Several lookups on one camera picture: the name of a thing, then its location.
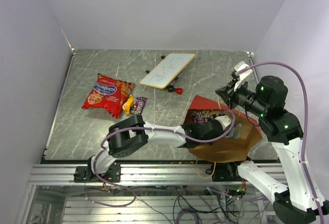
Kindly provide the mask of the red brown paper bag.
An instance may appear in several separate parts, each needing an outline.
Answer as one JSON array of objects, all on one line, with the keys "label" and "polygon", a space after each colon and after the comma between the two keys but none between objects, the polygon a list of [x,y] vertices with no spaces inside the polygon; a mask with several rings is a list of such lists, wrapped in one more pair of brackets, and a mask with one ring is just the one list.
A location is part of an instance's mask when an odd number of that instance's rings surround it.
[{"label": "red brown paper bag", "polygon": [[[197,124],[192,121],[190,116],[190,110],[194,109],[211,109],[219,116],[228,107],[205,97],[195,96],[188,108],[184,124]],[[238,123],[242,123],[243,125],[241,135],[238,139],[234,139],[232,130],[228,137],[188,149],[198,160],[214,163],[211,169],[206,172],[208,176],[203,176],[202,179],[209,179],[213,176],[215,172],[219,171],[221,164],[245,161],[250,149],[263,138],[256,119],[247,116],[242,108],[234,109],[233,112],[235,115],[234,125]]]}]

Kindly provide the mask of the purple candy packet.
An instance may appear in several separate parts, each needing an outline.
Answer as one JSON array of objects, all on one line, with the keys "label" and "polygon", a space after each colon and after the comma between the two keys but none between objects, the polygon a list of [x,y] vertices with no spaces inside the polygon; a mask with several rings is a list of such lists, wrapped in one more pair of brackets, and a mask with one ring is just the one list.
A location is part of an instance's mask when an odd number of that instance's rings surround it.
[{"label": "purple candy packet", "polygon": [[141,115],[142,111],[147,103],[148,98],[146,97],[137,97],[133,100],[133,106],[130,109],[130,114],[132,115]]}]

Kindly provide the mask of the yellow candy packet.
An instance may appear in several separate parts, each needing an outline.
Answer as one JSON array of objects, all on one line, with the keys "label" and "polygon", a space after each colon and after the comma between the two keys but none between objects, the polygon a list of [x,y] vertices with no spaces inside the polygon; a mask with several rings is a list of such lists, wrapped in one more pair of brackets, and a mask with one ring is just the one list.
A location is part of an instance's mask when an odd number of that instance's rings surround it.
[{"label": "yellow candy packet", "polygon": [[129,114],[133,106],[134,106],[134,97],[130,95],[127,101],[123,104],[122,110],[125,114]]}]

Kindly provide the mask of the red cookie snack bag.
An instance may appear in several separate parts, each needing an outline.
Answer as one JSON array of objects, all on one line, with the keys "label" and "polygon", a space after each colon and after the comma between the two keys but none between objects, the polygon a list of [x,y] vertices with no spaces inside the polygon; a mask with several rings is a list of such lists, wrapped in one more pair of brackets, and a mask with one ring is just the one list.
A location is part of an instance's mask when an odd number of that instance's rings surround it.
[{"label": "red cookie snack bag", "polygon": [[97,81],[81,108],[104,108],[112,117],[118,119],[124,103],[135,86],[135,83],[113,79],[98,73]]}]

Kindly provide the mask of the brown m&m's candy packet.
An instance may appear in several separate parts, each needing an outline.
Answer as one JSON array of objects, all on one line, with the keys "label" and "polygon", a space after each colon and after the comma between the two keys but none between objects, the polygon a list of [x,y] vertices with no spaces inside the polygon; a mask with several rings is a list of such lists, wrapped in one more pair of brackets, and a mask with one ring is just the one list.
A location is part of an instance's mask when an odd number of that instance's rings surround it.
[{"label": "brown m&m's candy packet", "polygon": [[213,120],[217,115],[211,109],[190,110],[190,116],[194,123],[204,124]]}]

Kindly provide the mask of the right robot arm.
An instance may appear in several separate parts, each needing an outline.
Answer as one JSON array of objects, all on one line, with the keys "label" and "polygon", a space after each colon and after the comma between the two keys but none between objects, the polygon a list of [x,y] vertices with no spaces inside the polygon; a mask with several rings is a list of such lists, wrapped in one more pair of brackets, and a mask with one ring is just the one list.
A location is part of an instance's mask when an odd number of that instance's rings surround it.
[{"label": "right robot arm", "polygon": [[287,184],[274,180],[252,161],[229,165],[227,176],[234,181],[242,177],[260,190],[283,223],[311,223],[317,216],[327,215],[328,201],[317,188],[302,154],[306,132],[298,118],[284,108],[288,93],[284,82],[265,76],[251,92],[247,83],[233,79],[215,92],[230,109],[240,106],[258,117],[261,131],[280,159]]}]

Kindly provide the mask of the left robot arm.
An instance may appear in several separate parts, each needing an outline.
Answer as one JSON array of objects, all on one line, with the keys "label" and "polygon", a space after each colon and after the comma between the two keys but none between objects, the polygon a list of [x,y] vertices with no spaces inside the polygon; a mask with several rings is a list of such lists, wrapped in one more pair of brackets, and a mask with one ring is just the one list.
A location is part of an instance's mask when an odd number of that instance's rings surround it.
[{"label": "left robot arm", "polygon": [[213,144],[233,130],[235,115],[219,115],[204,124],[161,126],[131,116],[112,125],[101,142],[101,151],[90,157],[82,179],[100,181],[116,159],[130,156],[143,146],[162,144],[177,148],[195,148]]}]

